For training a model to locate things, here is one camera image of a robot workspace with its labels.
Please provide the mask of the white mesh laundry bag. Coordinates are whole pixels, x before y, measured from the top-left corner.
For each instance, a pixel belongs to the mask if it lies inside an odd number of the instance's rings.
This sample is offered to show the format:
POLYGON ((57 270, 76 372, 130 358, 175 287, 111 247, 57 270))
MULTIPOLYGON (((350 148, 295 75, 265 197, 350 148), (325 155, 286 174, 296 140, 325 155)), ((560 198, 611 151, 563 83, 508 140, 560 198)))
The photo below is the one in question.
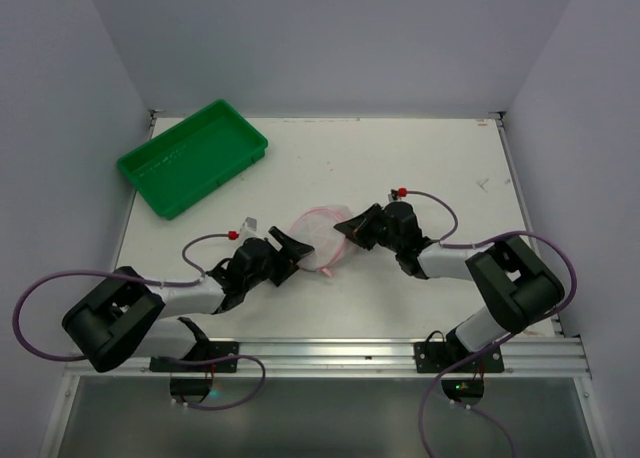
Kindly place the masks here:
POLYGON ((314 251, 300 260, 298 266, 332 278, 333 269, 355 251, 355 245, 334 226, 353 217, 344 205, 314 207, 302 214, 291 226, 289 235, 312 246, 314 251))

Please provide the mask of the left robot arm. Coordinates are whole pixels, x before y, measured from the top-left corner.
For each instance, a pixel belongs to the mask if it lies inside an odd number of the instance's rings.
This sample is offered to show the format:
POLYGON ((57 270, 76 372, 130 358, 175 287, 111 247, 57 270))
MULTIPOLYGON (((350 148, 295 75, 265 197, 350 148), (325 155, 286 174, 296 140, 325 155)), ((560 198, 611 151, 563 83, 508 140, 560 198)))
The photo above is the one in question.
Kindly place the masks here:
POLYGON ((66 313, 63 329, 100 373, 131 357, 204 359, 209 339, 190 315, 233 310, 259 284, 281 285, 314 251, 276 227, 268 237, 258 236, 252 219, 227 236, 239 243, 234 254, 193 282, 155 281, 130 266, 116 269, 66 313))

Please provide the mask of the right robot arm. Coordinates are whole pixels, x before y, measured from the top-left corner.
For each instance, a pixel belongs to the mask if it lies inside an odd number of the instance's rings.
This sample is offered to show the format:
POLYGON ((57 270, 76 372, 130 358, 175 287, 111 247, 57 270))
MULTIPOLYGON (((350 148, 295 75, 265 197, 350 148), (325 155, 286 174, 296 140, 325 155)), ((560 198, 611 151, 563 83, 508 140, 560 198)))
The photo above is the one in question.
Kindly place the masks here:
POLYGON ((379 245, 392 251, 409 276, 475 284, 484 306, 445 338, 447 354, 454 361, 521 333, 565 297, 559 278, 517 234, 486 244, 443 244, 422 233, 413 207, 401 201, 385 207, 374 204, 334 229, 362 249, 379 245))

